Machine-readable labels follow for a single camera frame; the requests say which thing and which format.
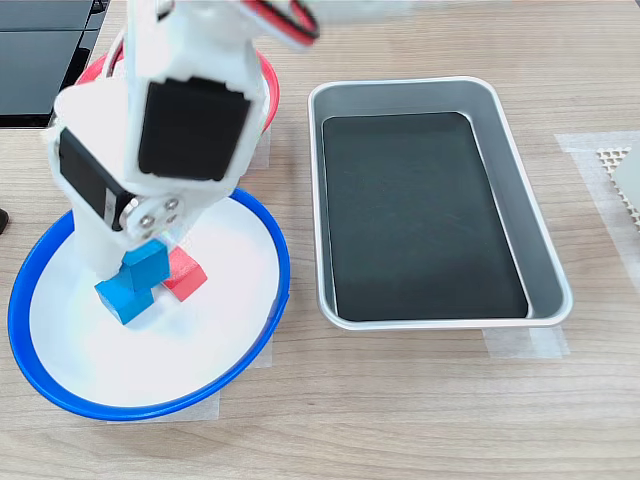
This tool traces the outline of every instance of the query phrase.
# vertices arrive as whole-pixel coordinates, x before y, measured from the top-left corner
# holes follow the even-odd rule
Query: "red wire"
[[[269,24],[291,37],[296,42],[308,47],[313,45],[317,37],[317,25],[313,17],[311,17],[302,4],[293,0],[291,7],[294,14],[298,17],[301,26],[305,31],[296,28],[296,25],[283,19],[277,11],[271,7],[268,2],[261,0],[242,0],[242,2],[254,13],[260,15]]]

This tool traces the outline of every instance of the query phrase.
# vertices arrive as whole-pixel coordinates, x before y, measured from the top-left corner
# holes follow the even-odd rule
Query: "wooden table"
[[[96,54],[124,20],[113,1]],[[242,186],[293,264],[272,368],[222,391],[220,418],[108,424],[50,404],[0,332],[0,477],[115,479],[640,478],[640,297],[557,133],[640,130],[633,0],[456,2],[326,28],[307,54],[259,42],[282,97],[271,166]],[[491,359],[480,331],[350,334],[315,299],[306,100],[331,80],[473,75],[504,104],[572,283],[562,360]],[[40,132],[0,131],[2,322],[31,246],[69,205]]]

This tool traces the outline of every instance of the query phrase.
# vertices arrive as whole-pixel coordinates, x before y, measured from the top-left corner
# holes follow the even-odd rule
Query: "black object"
[[[526,316],[528,303],[465,117],[330,118],[323,144],[340,317]]]
[[[0,208],[0,234],[4,232],[4,229],[9,223],[9,214]]]
[[[60,173],[109,227],[119,232],[120,215],[135,196],[107,172],[69,130],[60,133]]]
[[[93,0],[0,0],[0,127],[48,125],[56,95],[86,66],[99,10]]]
[[[224,178],[251,102],[222,83],[192,78],[151,83],[138,165],[189,180]]]

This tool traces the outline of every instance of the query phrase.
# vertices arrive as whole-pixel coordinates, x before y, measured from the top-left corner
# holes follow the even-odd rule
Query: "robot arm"
[[[175,244],[245,173],[268,102],[252,40],[305,48],[318,36],[299,1],[130,0],[126,35],[100,79],[55,102],[49,159],[71,200],[76,249],[101,279],[149,239]],[[126,49],[126,77],[112,76]]]

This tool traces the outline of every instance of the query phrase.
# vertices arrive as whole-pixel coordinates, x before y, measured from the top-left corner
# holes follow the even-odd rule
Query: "metal tray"
[[[311,172],[318,304],[347,330],[548,327],[563,321],[573,296],[495,90],[471,77],[334,82],[309,96]],[[471,124],[493,200],[529,305],[524,318],[351,321],[336,305],[323,123],[333,117],[459,113]]]

